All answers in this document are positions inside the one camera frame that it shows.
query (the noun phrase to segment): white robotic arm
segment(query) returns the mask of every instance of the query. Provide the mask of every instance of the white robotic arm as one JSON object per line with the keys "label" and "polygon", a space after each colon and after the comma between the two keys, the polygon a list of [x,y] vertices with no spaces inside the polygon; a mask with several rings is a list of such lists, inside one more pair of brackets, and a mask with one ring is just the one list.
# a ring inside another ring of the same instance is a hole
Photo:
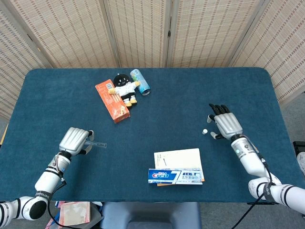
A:
{"label": "white robotic arm", "polygon": [[87,138],[90,141],[94,139],[92,130],[71,127],[67,131],[59,145],[59,153],[54,156],[35,184],[35,197],[21,197],[13,202],[0,203],[0,228],[7,226],[12,219],[36,220],[44,214],[54,192],[66,184],[63,174],[71,162],[71,157],[87,154],[91,150],[92,145],[86,149],[82,148]]}
{"label": "white robotic arm", "polygon": [[292,185],[282,185],[280,180],[269,173],[267,163],[252,142],[244,135],[235,115],[225,105],[209,104],[216,115],[210,114],[207,122],[215,121],[220,134],[211,132],[214,139],[226,138],[240,159],[247,173],[260,178],[249,181],[248,187],[254,198],[276,202],[305,214],[305,189]]}

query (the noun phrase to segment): table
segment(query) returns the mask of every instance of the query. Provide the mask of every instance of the table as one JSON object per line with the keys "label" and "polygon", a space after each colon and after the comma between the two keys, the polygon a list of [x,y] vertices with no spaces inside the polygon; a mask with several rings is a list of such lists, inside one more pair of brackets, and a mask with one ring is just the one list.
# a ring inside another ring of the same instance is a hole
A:
{"label": "table", "polygon": [[[69,127],[95,131],[107,149],[75,156],[53,200],[250,202],[248,175],[224,139],[203,135],[209,103],[226,104],[284,184],[304,188],[267,71],[261,68],[140,69],[152,88],[137,91],[131,117],[115,124],[95,85],[132,69],[36,69],[25,78],[0,150],[0,196],[35,195],[34,185]],[[154,152],[199,148],[202,186],[147,183]]]}

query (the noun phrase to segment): orange box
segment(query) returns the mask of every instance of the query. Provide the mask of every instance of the orange box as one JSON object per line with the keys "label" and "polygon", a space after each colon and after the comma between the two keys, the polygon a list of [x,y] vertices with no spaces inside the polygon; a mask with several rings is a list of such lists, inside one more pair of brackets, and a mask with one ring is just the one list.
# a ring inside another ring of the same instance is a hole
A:
{"label": "orange box", "polygon": [[130,117],[129,110],[125,106],[122,98],[118,94],[109,94],[108,90],[114,88],[111,80],[106,80],[95,86],[96,90],[99,92],[111,118],[115,123]]}

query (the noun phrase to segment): blue can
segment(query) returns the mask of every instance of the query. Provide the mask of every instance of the blue can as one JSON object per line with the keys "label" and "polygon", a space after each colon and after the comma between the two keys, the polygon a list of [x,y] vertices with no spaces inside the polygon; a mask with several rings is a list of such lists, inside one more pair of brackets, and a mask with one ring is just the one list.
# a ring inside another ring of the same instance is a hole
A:
{"label": "blue can", "polygon": [[139,69],[133,69],[130,72],[130,75],[132,76],[133,81],[140,81],[140,85],[138,86],[138,89],[142,95],[147,95],[151,92],[151,88],[144,79],[143,75],[139,71]]}

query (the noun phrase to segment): plush doll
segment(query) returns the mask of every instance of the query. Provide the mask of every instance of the plush doll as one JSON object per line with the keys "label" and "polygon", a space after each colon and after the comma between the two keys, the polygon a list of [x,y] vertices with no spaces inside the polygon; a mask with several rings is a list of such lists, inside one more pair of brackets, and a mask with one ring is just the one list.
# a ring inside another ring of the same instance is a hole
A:
{"label": "plush doll", "polygon": [[140,85],[139,81],[131,82],[128,75],[119,74],[114,78],[113,84],[115,88],[109,89],[109,94],[119,94],[127,107],[137,104],[134,90]]}

